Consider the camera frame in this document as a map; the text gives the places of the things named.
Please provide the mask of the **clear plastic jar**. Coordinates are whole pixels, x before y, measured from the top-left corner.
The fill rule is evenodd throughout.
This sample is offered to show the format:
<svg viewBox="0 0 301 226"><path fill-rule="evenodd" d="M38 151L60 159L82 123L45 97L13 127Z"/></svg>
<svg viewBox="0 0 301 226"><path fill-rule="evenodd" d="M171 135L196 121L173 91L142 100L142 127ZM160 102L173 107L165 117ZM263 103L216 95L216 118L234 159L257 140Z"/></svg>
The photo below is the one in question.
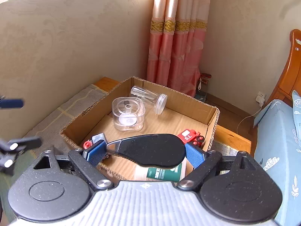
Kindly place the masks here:
<svg viewBox="0 0 301 226"><path fill-rule="evenodd" d="M152 107L157 115L162 114L168 99L168 96L164 93L157 94L138 86L132 87L130 96L141 99L147 107Z"/></svg>

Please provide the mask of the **small red toy car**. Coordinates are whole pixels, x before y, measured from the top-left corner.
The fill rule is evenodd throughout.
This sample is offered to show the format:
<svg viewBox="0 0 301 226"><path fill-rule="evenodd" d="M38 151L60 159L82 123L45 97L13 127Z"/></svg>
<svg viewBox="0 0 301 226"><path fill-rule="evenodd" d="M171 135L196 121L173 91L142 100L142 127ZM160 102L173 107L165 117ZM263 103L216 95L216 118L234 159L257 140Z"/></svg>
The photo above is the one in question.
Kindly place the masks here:
<svg viewBox="0 0 301 226"><path fill-rule="evenodd" d="M96 144L100 140L107 142L104 133L99 133L97 135L94 135L94 136L91 137L91 139L85 141L83 143L83 149L86 150L86 149L90 148L91 146L93 146L94 144Z"/></svg>

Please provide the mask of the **green white card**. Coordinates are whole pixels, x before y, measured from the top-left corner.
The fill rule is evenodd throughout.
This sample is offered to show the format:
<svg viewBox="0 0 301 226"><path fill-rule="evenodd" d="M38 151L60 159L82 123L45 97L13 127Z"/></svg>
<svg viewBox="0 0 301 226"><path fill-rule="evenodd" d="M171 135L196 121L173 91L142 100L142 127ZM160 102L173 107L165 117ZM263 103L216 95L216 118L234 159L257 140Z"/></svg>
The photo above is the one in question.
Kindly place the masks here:
<svg viewBox="0 0 301 226"><path fill-rule="evenodd" d="M146 177L153 180L179 182L185 175L186 166L182 163L172 169L150 167Z"/></svg>

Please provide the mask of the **grey checked blanket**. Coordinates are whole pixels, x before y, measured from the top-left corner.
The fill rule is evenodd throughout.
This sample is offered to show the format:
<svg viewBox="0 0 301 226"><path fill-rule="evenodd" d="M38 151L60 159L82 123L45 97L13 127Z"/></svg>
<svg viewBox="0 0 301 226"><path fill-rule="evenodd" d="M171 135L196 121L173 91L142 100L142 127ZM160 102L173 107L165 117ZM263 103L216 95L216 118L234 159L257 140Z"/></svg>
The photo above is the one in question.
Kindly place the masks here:
<svg viewBox="0 0 301 226"><path fill-rule="evenodd" d="M1 205L3 208L1 225L9 225L15 219L7 199L8 191L13 183L44 150L53 150L55 154L68 153L72 148L60 136L61 129L106 93L91 84L56 108L26 134L27 137L39 136L42 139L42 146L19 156L14 163L13 175L1 173Z"/></svg>

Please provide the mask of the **clear square container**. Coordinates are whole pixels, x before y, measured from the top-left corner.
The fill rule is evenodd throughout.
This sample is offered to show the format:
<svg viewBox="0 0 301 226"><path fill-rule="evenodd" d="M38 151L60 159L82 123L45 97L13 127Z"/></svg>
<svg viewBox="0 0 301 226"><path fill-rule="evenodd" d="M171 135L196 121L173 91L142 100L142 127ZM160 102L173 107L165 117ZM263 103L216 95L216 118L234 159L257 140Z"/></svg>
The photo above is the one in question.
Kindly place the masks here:
<svg viewBox="0 0 301 226"><path fill-rule="evenodd" d="M114 127L120 131L139 131L144 126L145 106L136 97L118 97L112 102Z"/></svg>

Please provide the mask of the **clutter behind curtain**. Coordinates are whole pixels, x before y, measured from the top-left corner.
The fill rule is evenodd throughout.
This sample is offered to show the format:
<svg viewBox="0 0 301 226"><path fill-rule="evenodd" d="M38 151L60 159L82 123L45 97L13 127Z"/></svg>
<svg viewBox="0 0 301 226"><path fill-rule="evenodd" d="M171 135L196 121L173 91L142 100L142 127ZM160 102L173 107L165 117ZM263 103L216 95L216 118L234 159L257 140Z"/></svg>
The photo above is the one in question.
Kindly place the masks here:
<svg viewBox="0 0 301 226"><path fill-rule="evenodd" d="M199 79L199 83L196 88L195 98L201 102L206 101L207 93L208 93L208 85L211 79L211 75L208 73L202 73Z"/></svg>

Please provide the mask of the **cardboard box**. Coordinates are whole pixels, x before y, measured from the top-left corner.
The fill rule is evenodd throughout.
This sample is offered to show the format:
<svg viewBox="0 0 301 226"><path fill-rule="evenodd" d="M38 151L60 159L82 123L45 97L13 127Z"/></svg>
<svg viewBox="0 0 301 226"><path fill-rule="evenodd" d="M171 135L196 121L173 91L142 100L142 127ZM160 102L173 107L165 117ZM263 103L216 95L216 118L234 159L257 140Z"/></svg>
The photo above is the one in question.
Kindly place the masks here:
<svg viewBox="0 0 301 226"><path fill-rule="evenodd" d="M140 87L167 99L161 114L153 103L142 103L131 94ZM86 108L61 130L62 138L73 148L103 133L108 142L145 134L173 134L187 141L193 133L204 137L203 150L212 146L220 111L193 97L170 88L131 77L119 83Z"/></svg>

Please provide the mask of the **blue floral bed sheet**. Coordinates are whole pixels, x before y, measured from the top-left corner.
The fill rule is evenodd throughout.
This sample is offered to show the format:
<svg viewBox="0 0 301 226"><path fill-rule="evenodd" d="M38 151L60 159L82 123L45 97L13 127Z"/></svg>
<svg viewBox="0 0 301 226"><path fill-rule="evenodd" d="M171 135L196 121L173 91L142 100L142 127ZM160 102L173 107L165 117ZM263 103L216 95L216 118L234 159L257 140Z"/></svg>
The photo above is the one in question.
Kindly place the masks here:
<svg viewBox="0 0 301 226"><path fill-rule="evenodd" d="M255 160L279 186L283 200L275 217L280 225L300 225L300 141L293 108L271 101L255 118Z"/></svg>

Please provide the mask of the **blue floral pillow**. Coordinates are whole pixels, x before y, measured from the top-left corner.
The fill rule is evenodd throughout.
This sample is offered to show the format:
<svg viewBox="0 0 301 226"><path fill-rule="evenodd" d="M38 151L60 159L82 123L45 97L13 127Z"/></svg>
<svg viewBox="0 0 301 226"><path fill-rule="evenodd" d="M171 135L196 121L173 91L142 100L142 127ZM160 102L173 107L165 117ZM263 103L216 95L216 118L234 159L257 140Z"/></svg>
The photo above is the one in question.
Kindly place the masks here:
<svg viewBox="0 0 301 226"><path fill-rule="evenodd" d="M295 124L296 134L298 138L298 144L301 139L301 98L296 90L292 92L293 103L293 120Z"/></svg>

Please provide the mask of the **wooden bed headboard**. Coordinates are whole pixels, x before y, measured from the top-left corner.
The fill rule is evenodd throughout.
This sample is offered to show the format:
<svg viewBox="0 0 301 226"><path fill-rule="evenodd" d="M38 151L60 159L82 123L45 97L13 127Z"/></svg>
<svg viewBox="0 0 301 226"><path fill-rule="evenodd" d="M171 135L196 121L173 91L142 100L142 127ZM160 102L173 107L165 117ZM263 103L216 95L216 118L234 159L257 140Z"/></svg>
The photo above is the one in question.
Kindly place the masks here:
<svg viewBox="0 0 301 226"><path fill-rule="evenodd" d="M292 30L290 32L291 47L287 62L272 94L265 102L264 107L266 107L274 99L281 100L292 107L292 92L295 90L300 95L300 40L300 30Z"/></svg>

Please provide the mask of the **pink curtain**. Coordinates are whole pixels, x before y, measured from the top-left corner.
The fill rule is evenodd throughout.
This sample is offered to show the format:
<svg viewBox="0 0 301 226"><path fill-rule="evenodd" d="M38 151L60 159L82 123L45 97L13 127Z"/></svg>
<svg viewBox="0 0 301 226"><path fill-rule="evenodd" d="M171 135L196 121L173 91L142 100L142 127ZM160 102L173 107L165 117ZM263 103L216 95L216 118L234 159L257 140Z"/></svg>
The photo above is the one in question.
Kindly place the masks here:
<svg viewBox="0 0 301 226"><path fill-rule="evenodd" d="M211 0L154 0L147 80L195 96Z"/></svg>

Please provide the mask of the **white wall charger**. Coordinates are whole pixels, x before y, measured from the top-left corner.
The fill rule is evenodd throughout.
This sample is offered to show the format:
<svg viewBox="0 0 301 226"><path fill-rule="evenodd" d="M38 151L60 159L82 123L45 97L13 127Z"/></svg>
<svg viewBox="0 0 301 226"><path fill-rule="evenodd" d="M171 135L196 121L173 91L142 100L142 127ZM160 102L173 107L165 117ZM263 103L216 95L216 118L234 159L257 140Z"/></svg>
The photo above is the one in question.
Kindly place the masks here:
<svg viewBox="0 0 301 226"><path fill-rule="evenodd" d="M262 108L265 104L265 97L266 94L262 93L261 91L258 92L256 96L256 102L259 104L259 106Z"/></svg>

